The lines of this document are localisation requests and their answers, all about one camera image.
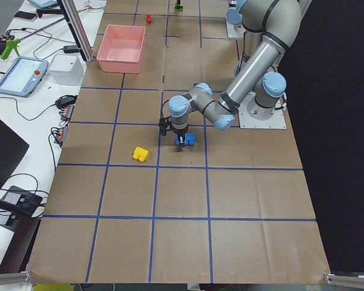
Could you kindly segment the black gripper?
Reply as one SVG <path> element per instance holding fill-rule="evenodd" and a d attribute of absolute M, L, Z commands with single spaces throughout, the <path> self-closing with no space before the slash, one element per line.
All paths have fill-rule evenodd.
<path fill-rule="evenodd" d="M 177 136 L 177 144 L 179 147 L 185 147 L 190 145 L 190 134 L 187 133 L 189 128 L 188 123 L 175 124 L 171 123 L 170 129 Z"/>

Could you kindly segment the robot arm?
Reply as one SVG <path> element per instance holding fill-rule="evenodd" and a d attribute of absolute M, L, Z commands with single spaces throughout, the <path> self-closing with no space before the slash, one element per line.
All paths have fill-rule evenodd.
<path fill-rule="evenodd" d="M 170 9 L 169 31 L 174 36 L 203 39 L 241 40 L 245 29 L 235 1 L 182 1 L 182 11 Z"/>
<path fill-rule="evenodd" d="M 286 80 L 269 68 L 294 43 L 302 21 L 298 1 L 237 1 L 226 15 L 233 25 L 242 26 L 252 33 L 250 41 L 243 42 L 243 54 L 235 68 L 235 79 L 221 93 L 220 99 L 212 97 L 206 83 L 198 83 L 183 95 L 167 101 L 169 116 L 161 116 L 158 126 L 161 136 L 174 132 L 179 146 L 186 145 L 188 116 L 198 111 L 217 129 L 230 128 L 241 102 L 251 92 L 250 116 L 267 120 L 275 111 L 277 100 L 286 90 Z"/>

